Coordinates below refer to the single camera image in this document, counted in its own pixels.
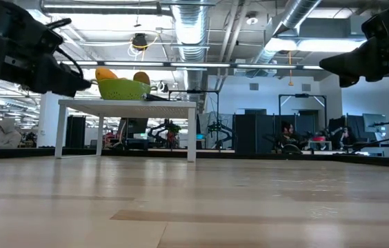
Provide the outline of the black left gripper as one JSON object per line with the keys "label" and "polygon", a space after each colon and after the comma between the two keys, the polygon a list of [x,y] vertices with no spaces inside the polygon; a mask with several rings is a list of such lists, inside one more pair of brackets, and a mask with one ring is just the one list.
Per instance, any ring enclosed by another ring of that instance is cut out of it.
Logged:
{"label": "black left gripper", "polygon": [[52,30],[0,36],[0,79],[45,94],[74,97],[92,84],[53,57],[61,37]]}

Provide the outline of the orange yellow mango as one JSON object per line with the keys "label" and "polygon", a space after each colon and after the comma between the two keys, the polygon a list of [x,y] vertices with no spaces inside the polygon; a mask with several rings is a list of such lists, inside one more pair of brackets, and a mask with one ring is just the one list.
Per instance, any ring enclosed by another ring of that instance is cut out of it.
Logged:
{"label": "orange yellow mango", "polygon": [[95,69],[95,78],[98,81],[105,79],[117,79],[117,75],[108,68],[99,67]]}

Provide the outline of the black marker pen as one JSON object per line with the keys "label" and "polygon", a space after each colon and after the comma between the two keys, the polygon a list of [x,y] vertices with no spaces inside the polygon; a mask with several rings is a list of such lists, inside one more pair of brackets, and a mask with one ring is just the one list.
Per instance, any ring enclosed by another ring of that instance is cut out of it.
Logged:
{"label": "black marker pen", "polygon": [[165,99],[154,94],[143,94],[141,97],[144,101],[169,101],[169,99]]}

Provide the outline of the black cabinet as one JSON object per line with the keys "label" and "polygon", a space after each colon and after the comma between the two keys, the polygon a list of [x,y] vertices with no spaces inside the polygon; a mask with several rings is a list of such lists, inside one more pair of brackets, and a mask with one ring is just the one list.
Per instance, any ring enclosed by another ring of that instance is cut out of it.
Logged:
{"label": "black cabinet", "polygon": [[67,148],[84,148],[86,132],[86,118],[69,116],[66,127],[66,144]]}

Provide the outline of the computer monitor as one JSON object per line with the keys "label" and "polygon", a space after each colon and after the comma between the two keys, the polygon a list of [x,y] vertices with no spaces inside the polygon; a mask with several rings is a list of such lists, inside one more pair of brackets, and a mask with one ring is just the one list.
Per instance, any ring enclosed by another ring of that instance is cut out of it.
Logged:
{"label": "computer monitor", "polygon": [[365,132],[385,133],[386,116],[383,114],[363,114]]}

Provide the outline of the green colander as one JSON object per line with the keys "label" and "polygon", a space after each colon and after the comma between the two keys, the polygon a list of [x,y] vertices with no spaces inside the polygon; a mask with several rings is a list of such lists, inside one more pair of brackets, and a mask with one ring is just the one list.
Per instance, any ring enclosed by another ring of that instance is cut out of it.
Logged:
{"label": "green colander", "polygon": [[129,79],[93,79],[90,82],[98,85],[104,100],[141,100],[144,94],[157,89],[156,86]]}

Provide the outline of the person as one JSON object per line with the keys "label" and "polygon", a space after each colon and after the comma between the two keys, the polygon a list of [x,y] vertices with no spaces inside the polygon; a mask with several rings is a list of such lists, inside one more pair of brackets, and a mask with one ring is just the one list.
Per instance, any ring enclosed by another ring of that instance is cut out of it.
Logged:
{"label": "person", "polygon": [[294,133],[294,127],[287,121],[281,122],[281,136],[279,138],[281,146],[295,144],[297,142]]}
{"label": "person", "polygon": [[353,134],[351,127],[345,127],[340,138],[341,146],[353,145],[356,142],[357,138]]}
{"label": "person", "polygon": [[14,123],[13,118],[4,118],[0,121],[0,149],[18,148],[21,135],[15,129]]}

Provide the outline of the white perforated shelf riser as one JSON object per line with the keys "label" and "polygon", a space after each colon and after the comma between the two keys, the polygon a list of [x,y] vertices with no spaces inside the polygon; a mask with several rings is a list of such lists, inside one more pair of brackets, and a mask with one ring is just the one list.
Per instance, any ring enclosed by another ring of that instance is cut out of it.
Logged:
{"label": "white perforated shelf riser", "polygon": [[105,118],[184,118],[188,121],[187,161],[193,163],[197,159],[197,104],[194,102],[61,99],[58,104],[59,118],[54,151],[55,158],[63,157],[67,121],[66,110],[71,108],[99,118],[97,156],[102,153],[103,122]]}

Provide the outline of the black screen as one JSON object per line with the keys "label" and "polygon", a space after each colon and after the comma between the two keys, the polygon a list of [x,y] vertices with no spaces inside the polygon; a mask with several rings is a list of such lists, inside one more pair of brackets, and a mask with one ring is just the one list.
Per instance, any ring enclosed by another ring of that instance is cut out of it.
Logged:
{"label": "black screen", "polygon": [[134,138],[135,134],[146,133],[147,118],[122,118],[118,126],[118,135],[121,138]]}

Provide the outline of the black partition panel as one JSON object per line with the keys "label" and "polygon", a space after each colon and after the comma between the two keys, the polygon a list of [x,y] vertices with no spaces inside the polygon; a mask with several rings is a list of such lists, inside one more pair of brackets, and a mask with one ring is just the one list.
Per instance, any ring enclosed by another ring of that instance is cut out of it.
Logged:
{"label": "black partition panel", "polygon": [[260,115],[238,114],[234,116],[235,141],[237,154],[268,154],[277,148],[281,135],[281,123],[292,124],[295,133],[305,136],[314,132],[317,122],[311,115]]}

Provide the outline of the long ceiling light strip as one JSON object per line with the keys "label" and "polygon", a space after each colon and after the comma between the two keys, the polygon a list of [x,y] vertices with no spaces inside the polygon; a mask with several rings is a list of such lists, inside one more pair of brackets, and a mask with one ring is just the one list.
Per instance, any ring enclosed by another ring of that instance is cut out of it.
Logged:
{"label": "long ceiling light strip", "polygon": [[142,68],[225,68],[246,70],[323,70],[318,65],[302,64],[247,64],[247,63],[200,63],[200,62],[147,62],[147,61],[77,61],[81,66],[112,66]]}

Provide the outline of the black workstation frame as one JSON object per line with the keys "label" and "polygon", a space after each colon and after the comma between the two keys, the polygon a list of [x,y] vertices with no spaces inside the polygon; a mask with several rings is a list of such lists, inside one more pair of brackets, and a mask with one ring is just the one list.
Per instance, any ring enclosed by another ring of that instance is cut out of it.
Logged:
{"label": "black workstation frame", "polygon": [[316,95],[316,94],[306,94],[306,93],[300,93],[300,94],[279,94],[278,95],[278,115],[281,116],[281,108],[283,105],[290,99],[290,98],[313,98],[315,101],[320,103],[321,106],[323,106],[324,110],[324,116],[325,119],[328,118],[328,101],[327,101],[327,96],[326,95]]}

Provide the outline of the silver ventilation duct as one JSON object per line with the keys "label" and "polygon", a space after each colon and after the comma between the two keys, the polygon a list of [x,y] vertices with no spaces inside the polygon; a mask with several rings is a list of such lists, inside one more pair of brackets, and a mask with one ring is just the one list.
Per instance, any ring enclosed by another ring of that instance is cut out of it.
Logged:
{"label": "silver ventilation duct", "polygon": [[299,36],[301,24],[322,0],[288,0],[283,12],[270,17],[263,32],[263,45],[247,63],[270,65],[278,52],[296,50],[295,37]]}
{"label": "silver ventilation duct", "polygon": [[204,62],[206,57],[208,6],[183,4],[171,7],[179,56],[182,62]]}

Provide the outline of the black aluminium table frame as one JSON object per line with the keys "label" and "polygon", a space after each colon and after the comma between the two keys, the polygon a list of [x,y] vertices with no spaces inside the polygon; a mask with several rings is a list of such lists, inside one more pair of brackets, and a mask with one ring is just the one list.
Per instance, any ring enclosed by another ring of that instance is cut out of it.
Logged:
{"label": "black aluminium table frame", "polygon": [[[19,148],[0,149],[0,158],[28,158],[36,156],[52,156],[53,148]],[[185,158],[186,152],[167,152],[163,149],[157,151],[115,151],[105,149],[104,156],[130,156],[130,157],[158,157],[158,158]],[[197,158],[220,159],[250,159],[250,160],[289,160],[289,161],[333,161],[363,165],[376,165],[389,167],[389,158],[360,155],[317,155],[317,154],[235,154],[226,152],[197,152]]]}

